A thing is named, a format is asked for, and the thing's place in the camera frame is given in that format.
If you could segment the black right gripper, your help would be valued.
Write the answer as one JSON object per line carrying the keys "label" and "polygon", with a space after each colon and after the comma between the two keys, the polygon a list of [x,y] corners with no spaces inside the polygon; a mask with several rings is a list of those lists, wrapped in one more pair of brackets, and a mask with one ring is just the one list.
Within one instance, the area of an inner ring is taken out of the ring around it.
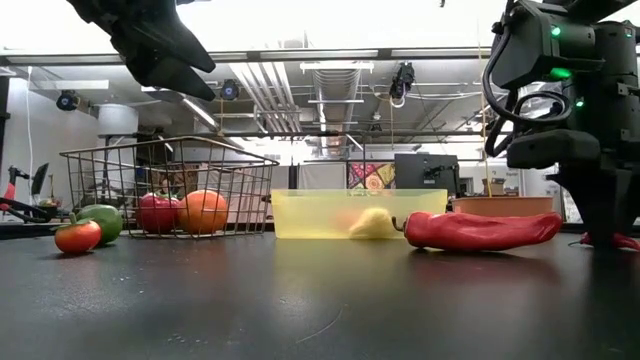
{"label": "black right gripper", "polygon": [[622,246],[618,232],[623,204],[640,204],[640,172],[629,169],[561,167],[547,176],[569,192],[585,232],[581,245]]}

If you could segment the small dark red chili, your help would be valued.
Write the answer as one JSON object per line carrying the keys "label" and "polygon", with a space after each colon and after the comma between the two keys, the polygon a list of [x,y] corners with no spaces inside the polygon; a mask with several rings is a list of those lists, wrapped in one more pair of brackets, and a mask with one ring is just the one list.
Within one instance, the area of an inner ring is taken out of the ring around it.
{"label": "small dark red chili", "polygon": [[[593,246],[593,242],[587,232],[581,235],[579,243],[581,245]],[[629,249],[640,252],[640,241],[620,233],[614,234],[610,246],[616,249]]]}

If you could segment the large red chili pepper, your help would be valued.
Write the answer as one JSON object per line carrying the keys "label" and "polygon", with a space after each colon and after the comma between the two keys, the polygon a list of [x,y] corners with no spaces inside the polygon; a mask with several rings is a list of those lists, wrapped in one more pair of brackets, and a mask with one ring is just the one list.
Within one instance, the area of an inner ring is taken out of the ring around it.
{"label": "large red chili pepper", "polygon": [[524,217],[489,217],[467,213],[411,213],[393,227],[416,248],[445,251],[504,251],[551,240],[563,220],[555,212]]}

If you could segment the large orange fruit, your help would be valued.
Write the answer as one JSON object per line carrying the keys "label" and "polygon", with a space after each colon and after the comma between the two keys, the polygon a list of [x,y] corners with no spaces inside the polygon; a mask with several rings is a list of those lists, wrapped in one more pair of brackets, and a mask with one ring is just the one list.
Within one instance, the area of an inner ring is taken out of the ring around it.
{"label": "large orange fruit", "polygon": [[214,190],[197,190],[187,194],[178,205],[181,228],[191,235],[211,235],[227,224],[228,205]]}

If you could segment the red fruit with green leaves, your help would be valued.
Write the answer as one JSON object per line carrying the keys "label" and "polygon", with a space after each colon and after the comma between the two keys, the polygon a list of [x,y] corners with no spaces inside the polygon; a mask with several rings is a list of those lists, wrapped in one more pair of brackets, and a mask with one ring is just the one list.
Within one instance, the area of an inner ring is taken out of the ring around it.
{"label": "red fruit with green leaves", "polygon": [[138,200],[136,223],[139,228],[151,234],[168,234],[178,221],[180,201],[175,197],[147,193]]}

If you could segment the green lime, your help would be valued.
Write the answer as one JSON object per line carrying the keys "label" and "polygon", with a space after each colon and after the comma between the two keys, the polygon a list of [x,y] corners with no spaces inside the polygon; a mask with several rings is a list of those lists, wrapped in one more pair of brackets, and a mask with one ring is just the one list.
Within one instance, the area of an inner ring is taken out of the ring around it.
{"label": "green lime", "polygon": [[78,211],[76,217],[78,220],[91,218],[100,226],[100,246],[115,241],[123,230],[123,218],[119,210],[111,205],[88,205]]}

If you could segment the small orange-red tomato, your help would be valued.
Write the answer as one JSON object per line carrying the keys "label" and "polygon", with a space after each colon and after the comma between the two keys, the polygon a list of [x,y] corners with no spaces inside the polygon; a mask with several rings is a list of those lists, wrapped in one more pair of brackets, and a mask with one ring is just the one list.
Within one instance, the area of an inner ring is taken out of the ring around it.
{"label": "small orange-red tomato", "polygon": [[54,234],[54,243],[65,254],[83,254],[95,248],[101,241],[102,230],[92,218],[78,220],[70,214],[70,223],[60,225]]}

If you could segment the yellow pear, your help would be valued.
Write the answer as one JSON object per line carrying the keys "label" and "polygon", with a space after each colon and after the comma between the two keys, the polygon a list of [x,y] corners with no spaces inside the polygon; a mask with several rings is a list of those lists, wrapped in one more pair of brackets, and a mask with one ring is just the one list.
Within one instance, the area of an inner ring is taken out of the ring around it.
{"label": "yellow pear", "polygon": [[384,208],[368,208],[349,228],[349,238],[357,240],[391,239],[395,234],[390,212]]}

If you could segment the white pillar with signs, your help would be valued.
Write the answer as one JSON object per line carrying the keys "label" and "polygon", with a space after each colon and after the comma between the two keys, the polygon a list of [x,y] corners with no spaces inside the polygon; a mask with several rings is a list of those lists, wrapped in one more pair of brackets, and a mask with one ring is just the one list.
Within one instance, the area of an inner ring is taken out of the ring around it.
{"label": "white pillar with signs", "polygon": [[515,214],[532,216],[555,212],[563,216],[562,189],[547,176],[555,172],[553,168],[519,171],[520,196],[516,199]]}

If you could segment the plain white pillar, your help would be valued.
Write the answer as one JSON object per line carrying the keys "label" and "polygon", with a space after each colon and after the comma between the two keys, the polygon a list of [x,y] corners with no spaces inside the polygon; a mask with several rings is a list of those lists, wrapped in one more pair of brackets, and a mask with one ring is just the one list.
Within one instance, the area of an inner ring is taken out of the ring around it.
{"label": "plain white pillar", "polygon": [[[136,109],[120,104],[106,104],[98,111],[98,140],[96,145],[131,145],[137,142],[132,137],[138,130],[139,114]],[[108,167],[115,168],[120,162],[132,164],[135,148],[121,148],[107,151]]]}

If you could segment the cardboard box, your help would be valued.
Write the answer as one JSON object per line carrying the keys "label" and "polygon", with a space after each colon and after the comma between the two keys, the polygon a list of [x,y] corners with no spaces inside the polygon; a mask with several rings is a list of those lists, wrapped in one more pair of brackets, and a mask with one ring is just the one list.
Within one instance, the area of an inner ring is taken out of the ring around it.
{"label": "cardboard box", "polygon": [[505,178],[484,178],[483,194],[486,196],[518,196],[520,191],[518,186],[509,187]]}

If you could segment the black tilted screen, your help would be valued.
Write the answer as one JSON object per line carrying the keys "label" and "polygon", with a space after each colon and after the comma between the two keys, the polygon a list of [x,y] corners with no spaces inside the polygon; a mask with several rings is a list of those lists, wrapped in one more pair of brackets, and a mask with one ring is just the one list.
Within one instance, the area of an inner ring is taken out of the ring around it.
{"label": "black tilted screen", "polygon": [[49,167],[49,164],[44,163],[36,170],[35,174],[31,177],[31,180],[32,180],[31,195],[32,196],[36,196],[41,193],[41,189],[47,175],[48,167]]}

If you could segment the black and red machine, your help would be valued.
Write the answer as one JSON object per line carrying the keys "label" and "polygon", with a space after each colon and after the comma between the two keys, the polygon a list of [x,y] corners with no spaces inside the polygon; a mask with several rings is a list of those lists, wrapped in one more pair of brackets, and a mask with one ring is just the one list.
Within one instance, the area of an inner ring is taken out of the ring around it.
{"label": "black and red machine", "polygon": [[29,175],[15,166],[10,166],[8,168],[8,172],[9,182],[4,195],[0,197],[0,211],[3,213],[9,213],[25,223],[49,222],[52,219],[52,214],[50,212],[42,210],[39,206],[28,205],[15,200],[16,179],[23,178],[31,180],[33,175]]}

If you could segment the black horizontal frame bar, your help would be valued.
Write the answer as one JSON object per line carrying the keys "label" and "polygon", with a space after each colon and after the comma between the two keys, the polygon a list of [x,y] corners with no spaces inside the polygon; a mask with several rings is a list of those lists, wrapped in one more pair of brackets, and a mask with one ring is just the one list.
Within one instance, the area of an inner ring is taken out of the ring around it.
{"label": "black horizontal frame bar", "polygon": [[[313,130],[313,131],[302,131],[302,132],[232,132],[232,133],[213,133],[213,132],[201,132],[201,133],[188,133],[188,134],[178,134],[177,136],[201,136],[207,138],[275,138],[275,137],[340,137],[340,136],[372,136],[372,137],[454,137],[454,136],[481,136],[483,133],[481,131],[414,131],[414,130],[394,130],[394,131],[359,131],[359,130],[349,130],[349,131],[337,131],[337,130]],[[163,133],[143,133],[143,132],[135,132],[129,134],[101,134],[98,135],[98,138],[107,138],[107,137],[130,137],[130,138],[138,138],[140,136],[153,136],[153,135],[166,135]]]}

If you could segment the silver ceiling duct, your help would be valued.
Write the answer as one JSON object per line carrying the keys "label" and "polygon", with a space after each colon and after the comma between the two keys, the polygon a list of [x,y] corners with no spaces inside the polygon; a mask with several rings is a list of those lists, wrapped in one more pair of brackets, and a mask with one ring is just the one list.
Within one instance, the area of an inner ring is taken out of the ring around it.
{"label": "silver ceiling duct", "polygon": [[351,126],[361,69],[356,62],[325,62],[312,71],[320,130],[339,136],[322,136],[319,154],[340,157],[348,140],[342,133]]}

